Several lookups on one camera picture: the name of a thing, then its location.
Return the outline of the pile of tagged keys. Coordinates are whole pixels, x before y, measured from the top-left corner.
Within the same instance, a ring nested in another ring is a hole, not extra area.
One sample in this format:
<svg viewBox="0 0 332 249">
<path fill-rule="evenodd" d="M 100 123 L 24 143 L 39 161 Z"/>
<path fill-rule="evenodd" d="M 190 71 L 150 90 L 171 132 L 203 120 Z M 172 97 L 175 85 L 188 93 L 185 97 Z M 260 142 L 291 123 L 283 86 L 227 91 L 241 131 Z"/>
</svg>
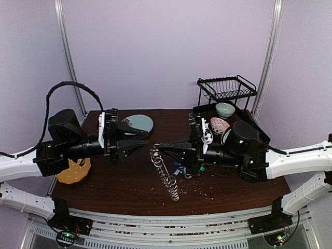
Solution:
<svg viewBox="0 0 332 249">
<path fill-rule="evenodd" d="M 205 167 L 201 166 L 197 174 L 193 174 L 190 172 L 189 168 L 183 166 L 177 161 L 173 162 L 173 165 L 177 167 L 177 169 L 173 172 L 174 177 L 178 177 L 179 175 L 183 175 L 186 179 L 190 179 L 194 176 L 200 176 L 204 171 Z"/>
</svg>

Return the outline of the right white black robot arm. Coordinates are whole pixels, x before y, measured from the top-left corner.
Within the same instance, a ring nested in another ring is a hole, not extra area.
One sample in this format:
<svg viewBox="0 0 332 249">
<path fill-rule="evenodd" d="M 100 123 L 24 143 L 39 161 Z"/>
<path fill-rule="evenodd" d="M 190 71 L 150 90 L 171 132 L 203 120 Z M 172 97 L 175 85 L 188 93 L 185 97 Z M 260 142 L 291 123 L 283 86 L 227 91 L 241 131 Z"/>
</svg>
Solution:
<svg viewBox="0 0 332 249">
<path fill-rule="evenodd" d="M 172 200 L 178 200 L 177 183 L 164 165 L 162 155 L 179 163 L 186 178 L 200 174 L 208 165 L 233 167 L 240 179 L 265 182 L 285 175 L 313 172 L 296 190 L 275 199 L 271 213 L 248 220 L 252 233 L 292 224 L 302 207 L 331 191 L 331 140 L 288 150 L 279 150 L 260 141 L 254 125 L 236 121 L 220 132 L 211 120 L 189 114 L 190 137 L 185 142 L 155 144 L 150 157 Z"/>
</svg>

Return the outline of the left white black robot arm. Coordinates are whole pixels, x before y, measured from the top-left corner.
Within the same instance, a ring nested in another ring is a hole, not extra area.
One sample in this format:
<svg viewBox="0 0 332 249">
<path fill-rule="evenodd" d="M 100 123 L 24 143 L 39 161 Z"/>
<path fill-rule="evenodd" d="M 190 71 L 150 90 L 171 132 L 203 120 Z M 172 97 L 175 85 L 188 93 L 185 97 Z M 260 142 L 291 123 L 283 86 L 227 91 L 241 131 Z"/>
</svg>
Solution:
<svg viewBox="0 0 332 249">
<path fill-rule="evenodd" d="M 8 181 L 57 175 L 70 167 L 69 161 L 105 157 L 112 165 L 124 161 L 147 142 L 149 133 L 119 121 L 118 110 L 99 115 L 98 133 L 88 135 L 72 109 L 64 109 L 48 119 L 51 140 L 19 152 L 1 155 L 1 205 L 32 213 L 70 230 L 75 220 L 63 199 L 46 198 L 16 189 Z"/>
</svg>

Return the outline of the teal flower plate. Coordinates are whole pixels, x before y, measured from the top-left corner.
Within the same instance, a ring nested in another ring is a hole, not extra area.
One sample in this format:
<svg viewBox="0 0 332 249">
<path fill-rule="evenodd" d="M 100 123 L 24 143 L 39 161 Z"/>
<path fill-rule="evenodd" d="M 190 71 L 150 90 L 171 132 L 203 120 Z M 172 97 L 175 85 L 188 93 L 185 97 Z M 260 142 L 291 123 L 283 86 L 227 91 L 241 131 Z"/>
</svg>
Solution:
<svg viewBox="0 0 332 249">
<path fill-rule="evenodd" d="M 142 115 L 142 114 L 128 116 L 128 117 L 124 118 L 121 121 L 121 123 L 124 125 L 127 125 L 129 127 L 139 129 L 139 130 L 144 130 L 147 132 L 147 134 L 140 134 L 140 135 L 126 132 L 125 135 L 129 136 L 129 137 L 134 137 L 135 135 L 142 136 L 142 137 L 148 136 L 154 127 L 153 120 L 149 116 Z"/>
</svg>

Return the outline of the pink patterned bowl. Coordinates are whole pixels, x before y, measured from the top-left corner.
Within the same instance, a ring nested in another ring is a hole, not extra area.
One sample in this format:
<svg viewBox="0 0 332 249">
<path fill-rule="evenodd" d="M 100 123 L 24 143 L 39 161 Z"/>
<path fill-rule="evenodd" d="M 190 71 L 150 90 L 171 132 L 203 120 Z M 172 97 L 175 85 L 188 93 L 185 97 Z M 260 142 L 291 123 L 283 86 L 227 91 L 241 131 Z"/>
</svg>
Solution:
<svg viewBox="0 0 332 249">
<path fill-rule="evenodd" d="M 222 135 L 228 128 L 230 128 L 230 124 L 218 117 L 212 117 L 210 119 L 210 124 L 212 127 L 212 131 L 216 135 Z"/>
</svg>

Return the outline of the yellow patterned bowl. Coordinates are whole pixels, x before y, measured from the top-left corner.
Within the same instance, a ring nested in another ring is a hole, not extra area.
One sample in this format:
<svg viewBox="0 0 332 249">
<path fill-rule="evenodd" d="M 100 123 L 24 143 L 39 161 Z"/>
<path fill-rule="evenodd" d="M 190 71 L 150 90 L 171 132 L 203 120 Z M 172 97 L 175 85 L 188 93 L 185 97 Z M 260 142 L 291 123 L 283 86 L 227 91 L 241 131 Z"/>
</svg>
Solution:
<svg viewBox="0 0 332 249">
<path fill-rule="evenodd" d="M 227 137 L 228 137 L 228 135 L 229 135 L 229 133 L 231 132 L 231 129 L 227 129 L 223 134 L 222 134 L 222 136 L 221 136 L 221 144 L 225 144 L 225 142 L 226 142 L 226 139 L 227 139 Z"/>
</svg>

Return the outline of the yellow dotted plate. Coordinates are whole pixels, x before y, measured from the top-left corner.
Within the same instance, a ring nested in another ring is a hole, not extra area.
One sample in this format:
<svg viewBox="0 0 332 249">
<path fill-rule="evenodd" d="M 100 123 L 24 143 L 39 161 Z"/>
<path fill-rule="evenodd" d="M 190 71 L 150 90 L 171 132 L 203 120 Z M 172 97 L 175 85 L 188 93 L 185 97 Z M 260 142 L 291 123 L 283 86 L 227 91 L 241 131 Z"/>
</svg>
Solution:
<svg viewBox="0 0 332 249">
<path fill-rule="evenodd" d="M 60 183 L 67 185 L 81 182 L 89 173 L 91 168 L 90 158 L 83 159 L 83 165 L 80 165 L 81 159 L 77 162 L 68 160 L 69 168 L 56 175 Z"/>
</svg>

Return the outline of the light green bowl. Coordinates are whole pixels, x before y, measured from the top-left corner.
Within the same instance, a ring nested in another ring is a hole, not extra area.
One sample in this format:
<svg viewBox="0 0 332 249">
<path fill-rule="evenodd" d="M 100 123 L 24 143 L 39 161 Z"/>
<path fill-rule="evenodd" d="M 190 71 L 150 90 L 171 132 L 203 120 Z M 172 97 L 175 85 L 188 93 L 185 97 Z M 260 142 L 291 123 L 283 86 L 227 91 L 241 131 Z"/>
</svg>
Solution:
<svg viewBox="0 0 332 249">
<path fill-rule="evenodd" d="M 235 112 L 235 107 L 229 103 L 217 103 L 215 108 L 217 114 L 222 119 L 231 117 Z"/>
</svg>

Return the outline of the left green led board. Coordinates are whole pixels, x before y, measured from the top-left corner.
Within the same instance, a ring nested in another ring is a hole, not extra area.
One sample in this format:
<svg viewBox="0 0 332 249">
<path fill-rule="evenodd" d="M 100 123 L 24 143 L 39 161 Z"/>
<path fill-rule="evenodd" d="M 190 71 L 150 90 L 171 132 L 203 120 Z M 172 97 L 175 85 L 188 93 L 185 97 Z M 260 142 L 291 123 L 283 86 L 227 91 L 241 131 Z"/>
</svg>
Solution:
<svg viewBox="0 0 332 249">
<path fill-rule="evenodd" d="M 67 231 L 59 231 L 56 235 L 56 241 L 62 244 L 74 244 L 77 241 L 77 236 Z"/>
</svg>

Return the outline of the green led board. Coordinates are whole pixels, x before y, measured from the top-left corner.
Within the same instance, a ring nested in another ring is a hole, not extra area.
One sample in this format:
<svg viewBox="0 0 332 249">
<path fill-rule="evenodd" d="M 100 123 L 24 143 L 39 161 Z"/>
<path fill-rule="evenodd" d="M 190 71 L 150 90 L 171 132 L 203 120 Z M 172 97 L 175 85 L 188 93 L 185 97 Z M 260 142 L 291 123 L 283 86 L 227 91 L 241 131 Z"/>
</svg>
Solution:
<svg viewBox="0 0 332 249">
<path fill-rule="evenodd" d="M 290 238 L 289 233 L 276 232 L 264 235 L 264 241 L 273 247 L 282 246 Z"/>
<path fill-rule="evenodd" d="M 56 241 L 62 244 L 74 244 L 77 241 L 77 236 L 67 231 L 59 231 L 56 235 Z"/>
</svg>

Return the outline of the right green led board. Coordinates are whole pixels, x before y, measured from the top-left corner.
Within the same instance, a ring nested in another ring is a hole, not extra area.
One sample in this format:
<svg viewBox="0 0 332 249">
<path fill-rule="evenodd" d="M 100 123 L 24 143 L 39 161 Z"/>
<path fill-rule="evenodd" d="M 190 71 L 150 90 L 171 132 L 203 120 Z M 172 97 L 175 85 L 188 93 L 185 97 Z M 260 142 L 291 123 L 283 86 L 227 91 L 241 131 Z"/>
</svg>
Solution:
<svg viewBox="0 0 332 249">
<path fill-rule="evenodd" d="M 290 238 L 289 233 L 276 232 L 264 235 L 264 241 L 273 247 L 282 246 Z"/>
</svg>

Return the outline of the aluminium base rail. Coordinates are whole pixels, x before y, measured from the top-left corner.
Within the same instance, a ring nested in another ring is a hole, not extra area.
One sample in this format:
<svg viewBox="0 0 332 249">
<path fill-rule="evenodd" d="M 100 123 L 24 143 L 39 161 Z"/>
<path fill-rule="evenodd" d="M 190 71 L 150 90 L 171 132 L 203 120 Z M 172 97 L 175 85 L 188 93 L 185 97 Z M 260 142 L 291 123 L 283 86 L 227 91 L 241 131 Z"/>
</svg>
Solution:
<svg viewBox="0 0 332 249">
<path fill-rule="evenodd" d="M 284 248 L 321 248 L 306 207 L 293 217 L 292 225 L 252 234 L 247 221 L 270 211 L 267 206 L 203 215 L 136 216 L 70 210 L 92 220 L 90 234 L 81 235 L 74 248 L 273 248 L 283 232 L 291 236 Z"/>
</svg>

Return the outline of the right aluminium frame post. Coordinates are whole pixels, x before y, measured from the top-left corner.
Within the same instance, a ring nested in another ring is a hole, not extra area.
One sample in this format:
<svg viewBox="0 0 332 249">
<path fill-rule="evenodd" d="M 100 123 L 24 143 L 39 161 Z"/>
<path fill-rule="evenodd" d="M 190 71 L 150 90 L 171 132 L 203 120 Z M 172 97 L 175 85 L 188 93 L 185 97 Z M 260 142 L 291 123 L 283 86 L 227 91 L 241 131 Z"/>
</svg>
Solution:
<svg viewBox="0 0 332 249">
<path fill-rule="evenodd" d="M 282 23 L 282 12 L 283 12 L 283 0 L 274 1 L 274 11 L 270 28 L 269 41 L 266 51 L 266 56 L 262 68 L 262 73 L 259 81 L 257 96 L 253 104 L 252 114 L 255 118 L 259 117 L 259 112 L 262 109 L 262 105 L 267 93 L 270 76 L 272 73 L 272 62 L 275 52 L 278 47 L 281 23 Z"/>
</svg>

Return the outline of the aluminium frame post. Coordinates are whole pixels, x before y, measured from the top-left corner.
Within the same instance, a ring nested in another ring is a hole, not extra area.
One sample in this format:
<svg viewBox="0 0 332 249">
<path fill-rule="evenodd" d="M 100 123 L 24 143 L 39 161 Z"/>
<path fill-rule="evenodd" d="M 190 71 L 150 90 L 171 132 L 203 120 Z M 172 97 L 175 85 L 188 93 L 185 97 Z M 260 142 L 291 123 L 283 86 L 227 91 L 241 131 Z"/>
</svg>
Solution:
<svg viewBox="0 0 332 249">
<path fill-rule="evenodd" d="M 70 43 L 68 40 L 68 35 L 67 35 L 67 30 L 66 30 L 66 25 L 65 25 L 65 16 L 63 12 L 63 3 L 61 0 L 55 0 L 54 1 L 54 6 L 55 6 L 55 11 L 56 11 L 56 17 L 58 21 L 58 26 L 60 30 L 60 35 L 62 39 L 62 46 L 64 49 L 64 56 L 65 56 L 65 61 L 66 61 L 66 66 L 67 70 L 70 76 L 71 81 L 77 81 L 76 77 L 76 72 L 74 68 L 74 63 L 71 55 L 71 50 L 70 50 Z M 73 87 L 74 89 L 74 95 L 75 98 L 78 102 L 80 112 L 82 113 L 83 116 L 87 114 L 84 101 L 80 92 L 80 89 L 76 86 Z"/>
<path fill-rule="evenodd" d="M 262 68 L 262 73 L 259 81 L 257 96 L 253 104 L 252 114 L 255 118 L 259 117 L 259 112 L 262 109 L 262 105 L 267 93 L 270 76 L 272 73 L 272 62 L 275 52 L 278 47 L 281 23 L 282 23 L 282 12 L 283 12 L 283 0 L 274 1 L 274 11 L 270 28 L 269 41 L 266 51 L 266 56 Z"/>
</svg>

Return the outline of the left aluminium frame post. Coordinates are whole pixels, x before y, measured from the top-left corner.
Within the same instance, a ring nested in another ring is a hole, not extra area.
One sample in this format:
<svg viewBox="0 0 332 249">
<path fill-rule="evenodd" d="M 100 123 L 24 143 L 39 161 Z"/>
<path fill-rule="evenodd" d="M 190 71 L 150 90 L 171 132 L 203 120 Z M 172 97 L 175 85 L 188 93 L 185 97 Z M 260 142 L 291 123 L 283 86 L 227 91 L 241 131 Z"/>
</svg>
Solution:
<svg viewBox="0 0 332 249">
<path fill-rule="evenodd" d="M 55 11 L 56 11 L 56 17 L 58 21 L 58 26 L 60 30 L 60 35 L 62 39 L 62 46 L 64 49 L 64 56 L 65 56 L 65 61 L 66 61 L 66 66 L 67 70 L 70 76 L 71 81 L 77 81 L 76 77 L 76 72 L 74 68 L 74 63 L 71 55 L 71 50 L 70 50 L 70 43 L 68 40 L 68 35 L 67 35 L 67 30 L 66 30 L 66 25 L 65 25 L 65 16 L 63 12 L 63 3 L 61 0 L 55 0 L 54 1 L 54 6 L 55 6 Z M 87 114 L 84 101 L 80 92 L 80 89 L 76 86 L 73 87 L 74 89 L 74 95 L 75 98 L 78 102 L 80 112 L 82 113 L 83 116 Z"/>
</svg>

